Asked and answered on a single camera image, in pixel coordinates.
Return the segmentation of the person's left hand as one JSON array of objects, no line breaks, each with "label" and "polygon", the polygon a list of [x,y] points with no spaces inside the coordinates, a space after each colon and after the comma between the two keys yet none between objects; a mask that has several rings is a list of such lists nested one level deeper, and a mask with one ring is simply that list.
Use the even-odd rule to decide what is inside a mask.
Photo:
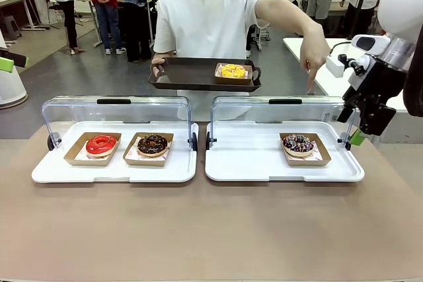
[{"label": "person's left hand", "polygon": [[307,93],[314,94],[317,71],[325,64],[330,48],[323,34],[306,34],[300,47],[300,63],[308,74]]}]

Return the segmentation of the person's right hand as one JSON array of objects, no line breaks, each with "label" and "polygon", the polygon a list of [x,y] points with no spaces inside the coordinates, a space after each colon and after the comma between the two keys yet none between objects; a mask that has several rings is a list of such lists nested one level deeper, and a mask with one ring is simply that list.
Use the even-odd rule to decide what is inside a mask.
[{"label": "person's right hand", "polygon": [[165,63],[165,59],[162,57],[155,57],[151,60],[151,73],[154,77],[160,77],[163,72],[163,64]]}]

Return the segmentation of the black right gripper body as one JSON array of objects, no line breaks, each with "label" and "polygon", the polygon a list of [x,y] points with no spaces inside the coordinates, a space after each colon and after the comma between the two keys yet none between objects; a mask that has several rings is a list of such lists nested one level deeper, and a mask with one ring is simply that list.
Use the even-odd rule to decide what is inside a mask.
[{"label": "black right gripper body", "polygon": [[342,99],[344,107],[360,110],[359,129],[363,133],[382,135],[397,113],[387,102],[399,95],[405,79],[405,72],[391,69],[379,60],[371,60],[364,74],[352,74],[352,83]]}]

